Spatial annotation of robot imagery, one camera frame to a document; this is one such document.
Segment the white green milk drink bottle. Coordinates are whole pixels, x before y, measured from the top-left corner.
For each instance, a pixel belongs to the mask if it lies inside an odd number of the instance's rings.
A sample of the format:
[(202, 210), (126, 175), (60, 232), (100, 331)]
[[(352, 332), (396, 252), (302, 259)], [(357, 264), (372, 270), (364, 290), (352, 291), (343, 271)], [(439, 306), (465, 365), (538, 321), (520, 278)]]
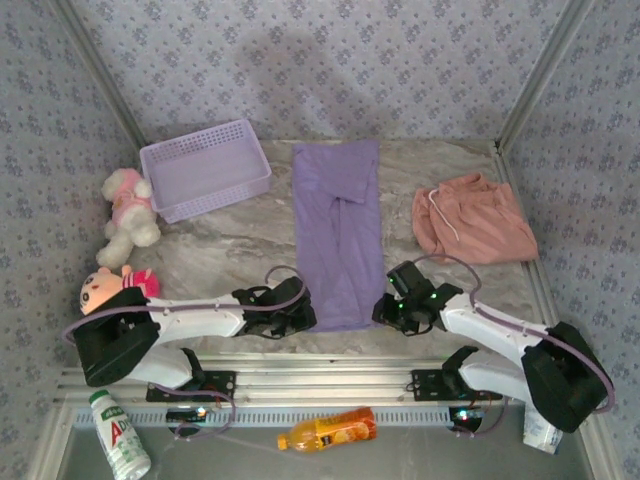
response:
[(141, 480), (152, 464), (129, 416), (105, 389), (93, 393), (89, 403), (114, 480)]

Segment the right controller circuit board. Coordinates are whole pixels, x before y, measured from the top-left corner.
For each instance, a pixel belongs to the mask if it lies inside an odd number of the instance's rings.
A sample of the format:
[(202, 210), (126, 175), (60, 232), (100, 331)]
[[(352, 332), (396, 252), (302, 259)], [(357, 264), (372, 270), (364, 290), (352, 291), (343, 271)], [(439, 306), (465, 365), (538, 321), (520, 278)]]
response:
[(451, 431), (474, 436), (482, 424), (485, 411), (479, 407), (450, 407), (449, 416), (453, 422)]

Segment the pink plush doll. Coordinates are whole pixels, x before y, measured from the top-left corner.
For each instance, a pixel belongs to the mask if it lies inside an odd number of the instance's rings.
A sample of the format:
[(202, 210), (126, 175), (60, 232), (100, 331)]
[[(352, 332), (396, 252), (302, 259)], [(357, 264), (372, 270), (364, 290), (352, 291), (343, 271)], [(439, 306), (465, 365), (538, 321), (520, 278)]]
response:
[(80, 309), (84, 315), (96, 310), (112, 297), (128, 288), (139, 288), (145, 297), (159, 297), (160, 282), (151, 269), (134, 270), (123, 265), (119, 273), (100, 267), (84, 281), (80, 291)]

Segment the white plush dog pink shirt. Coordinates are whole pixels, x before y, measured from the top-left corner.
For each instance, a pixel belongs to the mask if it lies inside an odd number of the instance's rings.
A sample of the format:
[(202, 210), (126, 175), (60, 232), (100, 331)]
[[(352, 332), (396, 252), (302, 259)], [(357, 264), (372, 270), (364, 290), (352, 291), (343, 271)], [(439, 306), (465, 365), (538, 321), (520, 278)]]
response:
[(135, 247), (156, 243), (161, 231), (151, 205), (151, 184), (137, 170), (117, 169), (104, 181), (101, 193), (111, 205), (111, 216), (104, 227), (108, 243), (96, 261), (100, 267), (116, 269), (127, 263)]

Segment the left controller circuit board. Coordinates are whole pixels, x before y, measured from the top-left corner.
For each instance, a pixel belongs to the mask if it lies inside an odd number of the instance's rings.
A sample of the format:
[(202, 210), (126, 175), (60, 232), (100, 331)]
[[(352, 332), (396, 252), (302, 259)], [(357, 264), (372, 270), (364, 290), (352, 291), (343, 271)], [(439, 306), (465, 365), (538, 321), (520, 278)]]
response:
[(196, 408), (170, 408), (167, 410), (165, 420), (168, 423), (202, 423), (207, 419), (208, 411), (204, 407)]

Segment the orange juice bottle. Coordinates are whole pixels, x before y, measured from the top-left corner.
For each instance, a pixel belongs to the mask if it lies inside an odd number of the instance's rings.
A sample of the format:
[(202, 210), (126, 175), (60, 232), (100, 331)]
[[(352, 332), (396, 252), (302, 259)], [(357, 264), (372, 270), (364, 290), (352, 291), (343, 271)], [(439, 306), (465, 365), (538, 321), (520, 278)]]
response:
[(331, 447), (369, 441), (377, 437), (377, 423), (370, 407), (361, 407), (332, 416), (318, 417), (297, 423), (287, 433), (280, 434), (280, 451), (317, 453)]

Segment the purple plastic basket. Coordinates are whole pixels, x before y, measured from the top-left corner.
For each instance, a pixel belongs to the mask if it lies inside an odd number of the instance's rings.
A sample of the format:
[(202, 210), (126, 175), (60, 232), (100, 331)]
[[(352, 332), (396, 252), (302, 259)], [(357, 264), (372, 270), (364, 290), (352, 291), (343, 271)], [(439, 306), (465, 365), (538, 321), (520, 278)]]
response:
[(169, 224), (262, 195), (271, 186), (271, 167), (246, 119), (148, 145), (140, 161), (153, 210)]

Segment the controller circuit board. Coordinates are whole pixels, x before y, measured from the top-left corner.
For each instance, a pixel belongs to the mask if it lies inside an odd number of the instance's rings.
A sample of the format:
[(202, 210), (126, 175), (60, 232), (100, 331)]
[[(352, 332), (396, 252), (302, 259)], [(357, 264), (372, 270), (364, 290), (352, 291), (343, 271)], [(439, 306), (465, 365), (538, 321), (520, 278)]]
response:
[(482, 424), (485, 411), (479, 407), (450, 407), (449, 416), (453, 422), (451, 431), (474, 436)]
[(168, 423), (202, 423), (207, 419), (208, 411), (204, 407), (196, 408), (170, 408), (167, 410), (165, 420)]

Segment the aluminium frame post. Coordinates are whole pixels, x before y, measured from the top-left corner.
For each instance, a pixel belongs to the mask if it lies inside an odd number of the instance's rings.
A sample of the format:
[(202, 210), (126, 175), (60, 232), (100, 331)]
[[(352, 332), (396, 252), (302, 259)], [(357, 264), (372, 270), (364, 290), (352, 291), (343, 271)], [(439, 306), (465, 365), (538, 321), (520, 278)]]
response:
[(567, 0), (496, 139), (499, 154), (510, 151), (595, 3), (596, 0)]

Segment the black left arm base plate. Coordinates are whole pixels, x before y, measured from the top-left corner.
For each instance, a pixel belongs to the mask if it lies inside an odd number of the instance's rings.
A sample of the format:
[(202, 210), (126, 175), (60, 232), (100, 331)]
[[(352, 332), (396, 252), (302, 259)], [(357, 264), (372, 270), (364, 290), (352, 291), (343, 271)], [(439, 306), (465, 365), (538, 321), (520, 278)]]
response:
[(183, 394), (170, 393), (156, 385), (149, 385), (145, 400), (151, 403), (228, 402), (227, 397), (234, 397), (235, 383), (235, 371), (197, 370), (185, 385), (175, 388)]

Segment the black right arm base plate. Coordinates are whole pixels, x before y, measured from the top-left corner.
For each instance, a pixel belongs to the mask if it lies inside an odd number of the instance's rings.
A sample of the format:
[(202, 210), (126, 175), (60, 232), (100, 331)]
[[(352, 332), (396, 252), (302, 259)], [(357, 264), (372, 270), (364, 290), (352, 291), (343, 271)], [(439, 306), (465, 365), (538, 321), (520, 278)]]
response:
[(412, 370), (405, 390), (415, 401), (501, 400), (502, 395), (472, 389), (457, 371), (441, 369)]

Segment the aluminium mounting rail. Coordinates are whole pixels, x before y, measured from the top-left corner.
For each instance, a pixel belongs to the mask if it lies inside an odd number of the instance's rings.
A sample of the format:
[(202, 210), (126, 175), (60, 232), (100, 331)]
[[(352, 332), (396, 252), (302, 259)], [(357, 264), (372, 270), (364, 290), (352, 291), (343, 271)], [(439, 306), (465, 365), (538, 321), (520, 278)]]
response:
[[(94, 390), (108, 389), (124, 406), (142, 406), (149, 382), (176, 388), (192, 375), (187, 357), (151, 366), (144, 359), (115, 384), (87, 386), (82, 368), (63, 369), (53, 399), (80, 406)], [(412, 370), (439, 369), (444, 358), (330, 354), (219, 354), (199, 359), (203, 371), (233, 371), (233, 399), (240, 407), (400, 406), (414, 401), (406, 390)], [(461, 376), (471, 388), (531, 401), (520, 362), (483, 350), (463, 361)]]

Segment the pink shorts with drawstring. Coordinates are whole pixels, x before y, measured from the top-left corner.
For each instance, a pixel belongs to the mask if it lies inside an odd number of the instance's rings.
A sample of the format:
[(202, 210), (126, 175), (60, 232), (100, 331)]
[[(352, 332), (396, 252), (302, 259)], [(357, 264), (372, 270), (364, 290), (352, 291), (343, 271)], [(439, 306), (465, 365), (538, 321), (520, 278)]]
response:
[(468, 264), (528, 262), (538, 244), (511, 186), (473, 173), (420, 188), (412, 202), (412, 229), (428, 254)]

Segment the purple cloth garment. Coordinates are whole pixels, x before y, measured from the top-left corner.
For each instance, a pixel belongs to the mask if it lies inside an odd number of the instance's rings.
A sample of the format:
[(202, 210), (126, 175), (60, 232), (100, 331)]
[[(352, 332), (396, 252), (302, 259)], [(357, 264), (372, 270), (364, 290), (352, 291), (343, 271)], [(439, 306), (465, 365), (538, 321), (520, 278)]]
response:
[(296, 262), (316, 332), (375, 326), (386, 292), (378, 167), (376, 140), (293, 147)]

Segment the white yogurt cup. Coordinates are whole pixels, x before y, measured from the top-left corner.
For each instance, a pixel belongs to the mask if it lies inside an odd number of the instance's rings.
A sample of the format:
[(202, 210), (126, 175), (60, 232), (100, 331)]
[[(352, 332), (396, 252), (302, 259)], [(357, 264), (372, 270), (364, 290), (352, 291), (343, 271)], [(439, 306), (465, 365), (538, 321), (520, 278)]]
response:
[(532, 405), (524, 410), (523, 443), (544, 453), (554, 455), (563, 432), (549, 423)]

